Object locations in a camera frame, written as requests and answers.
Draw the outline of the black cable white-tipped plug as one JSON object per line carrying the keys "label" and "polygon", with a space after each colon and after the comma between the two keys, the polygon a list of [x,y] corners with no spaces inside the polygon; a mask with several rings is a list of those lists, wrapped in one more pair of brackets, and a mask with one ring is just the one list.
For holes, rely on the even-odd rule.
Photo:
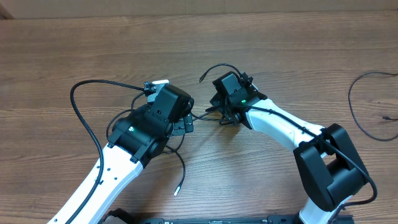
{"label": "black cable white-tipped plug", "polygon": [[173,193],[174,196],[177,196],[179,194],[179,192],[181,191],[185,177],[186,177],[186,165],[185,165],[185,161],[180,153],[180,149],[183,146],[184,140],[185,140],[185,135],[183,135],[181,137],[181,140],[176,147],[166,145],[165,150],[162,152],[163,154],[166,154],[166,155],[175,155],[178,159],[178,162],[180,163],[180,180],[178,181],[178,184],[174,190],[174,193]]}

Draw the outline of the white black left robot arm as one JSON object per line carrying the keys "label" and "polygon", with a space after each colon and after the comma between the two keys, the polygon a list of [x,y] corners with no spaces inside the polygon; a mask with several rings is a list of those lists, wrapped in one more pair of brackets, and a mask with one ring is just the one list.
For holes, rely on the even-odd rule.
{"label": "white black left robot arm", "polygon": [[79,111],[76,115],[93,139],[99,159],[51,223],[98,223],[111,204],[148,165],[162,154],[178,123],[190,116],[194,99],[168,80],[146,82],[139,89],[147,103],[117,120],[105,146]]}

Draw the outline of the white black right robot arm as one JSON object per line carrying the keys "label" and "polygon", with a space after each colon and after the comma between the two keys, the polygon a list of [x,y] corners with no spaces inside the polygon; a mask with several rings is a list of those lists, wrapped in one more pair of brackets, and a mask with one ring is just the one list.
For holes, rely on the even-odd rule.
{"label": "white black right robot arm", "polygon": [[213,81],[211,110],[221,124],[243,124],[290,150],[308,200],[296,223],[337,223],[349,199],[369,182],[369,174],[347,131],[338,124],[308,123],[282,109],[245,73],[228,72]]}

